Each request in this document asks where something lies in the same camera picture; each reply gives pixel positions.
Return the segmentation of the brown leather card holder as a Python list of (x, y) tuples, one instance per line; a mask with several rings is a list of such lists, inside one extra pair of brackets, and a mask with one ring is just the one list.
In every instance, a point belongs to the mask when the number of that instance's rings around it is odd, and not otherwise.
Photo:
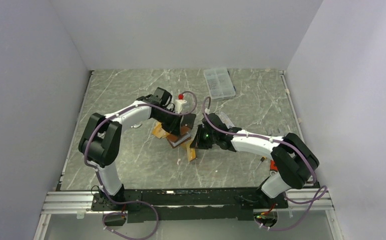
[(170, 147), (177, 148), (181, 144), (191, 139), (191, 134), (189, 132), (185, 133), (182, 136), (175, 136), (173, 134), (169, 134), (166, 136), (166, 140), (168, 141)]

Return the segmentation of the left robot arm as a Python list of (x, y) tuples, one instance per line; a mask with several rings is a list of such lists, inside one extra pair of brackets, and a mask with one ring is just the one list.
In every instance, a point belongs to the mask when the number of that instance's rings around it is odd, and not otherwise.
[(183, 117), (193, 115), (197, 106), (197, 97), (193, 94), (192, 98), (193, 107), (185, 112), (184, 101), (177, 103), (167, 90), (158, 87), (153, 94), (141, 96), (114, 113), (90, 116), (78, 149), (85, 165), (95, 170), (99, 189), (106, 195), (104, 202), (110, 209), (120, 209), (125, 201), (124, 185), (115, 165), (122, 134), (135, 124), (154, 119), (165, 132), (180, 136)]

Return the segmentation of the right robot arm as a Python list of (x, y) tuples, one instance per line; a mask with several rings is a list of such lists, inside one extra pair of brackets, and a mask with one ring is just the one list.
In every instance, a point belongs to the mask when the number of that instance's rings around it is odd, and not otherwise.
[(265, 179), (256, 194), (257, 203), (263, 208), (271, 206), (281, 193), (289, 189), (299, 190), (309, 180), (316, 180), (319, 160), (294, 133), (266, 136), (240, 127), (228, 128), (218, 115), (211, 113), (206, 114), (198, 125), (190, 146), (207, 150), (214, 145), (222, 150), (252, 153), (274, 161), (278, 172)]

